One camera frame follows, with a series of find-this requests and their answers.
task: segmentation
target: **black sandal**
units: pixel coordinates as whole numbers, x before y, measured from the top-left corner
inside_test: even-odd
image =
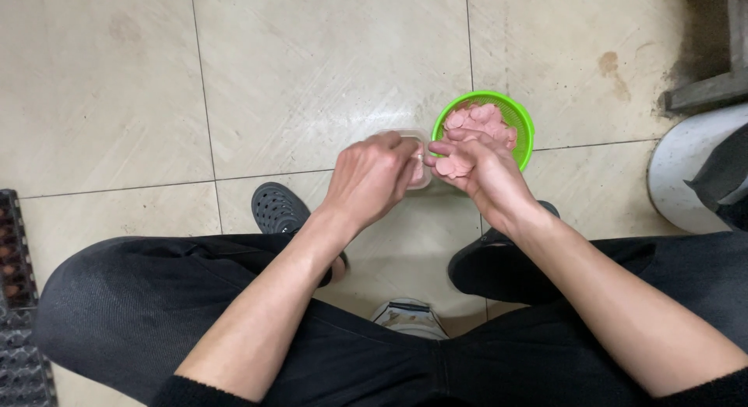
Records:
[[[301,198],[276,182],[266,182],[257,187],[252,195],[252,212],[263,235],[290,233],[293,236],[302,229],[311,215]],[[346,253],[341,252],[340,258],[348,270],[350,267]],[[328,285],[330,280],[332,268],[328,269],[319,287]]]

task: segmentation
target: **black floor mat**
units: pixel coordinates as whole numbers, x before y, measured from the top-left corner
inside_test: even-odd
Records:
[[[0,407],[57,405],[51,367],[31,342],[39,295],[16,192],[0,190]]]

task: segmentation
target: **leg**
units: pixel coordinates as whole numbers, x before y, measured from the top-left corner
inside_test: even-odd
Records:
[[[37,345],[55,363],[149,402],[288,240],[126,237],[95,244],[47,282]],[[414,404],[435,391],[435,348],[312,300],[264,401]]]
[[[596,241],[595,246],[647,283],[707,320],[748,349],[748,233]],[[493,270],[512,273],[482,296],[539,305],[487,322],[444,344],[453,394],[476,405],[641,405],[648,396],[594,339],[566,299],[512,246],[488,249]],[[487,257],[477,257],[488,261]],[[466,271],[459,272],[467,286]],[[491,278],[499,280],[500,275]],[[517,279],[531,280],[520,287]],[[484,382],[478,388],[476,382]]]

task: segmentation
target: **green plastic basket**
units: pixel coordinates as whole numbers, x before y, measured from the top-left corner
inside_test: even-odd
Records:
[[[450,112],[462,109],[463,107],[468,107],[473,103],[478,105],[493,103],[501,110],[504,122],[517,128],[517,147],[512,151],[512,156],[514,156],[517,161],[519,170],[523,171],[529,162],[530,155],[533,153],[533,135],[535,135],[535,126],[524,106],[515,102],[509,96],[501,93],[491,90],[479,90],[466,93],[459,96],[457,99],[454,99],[444,108],[436,119],[431,139],[434,141],[441,140],[444,135],[444,120]]]

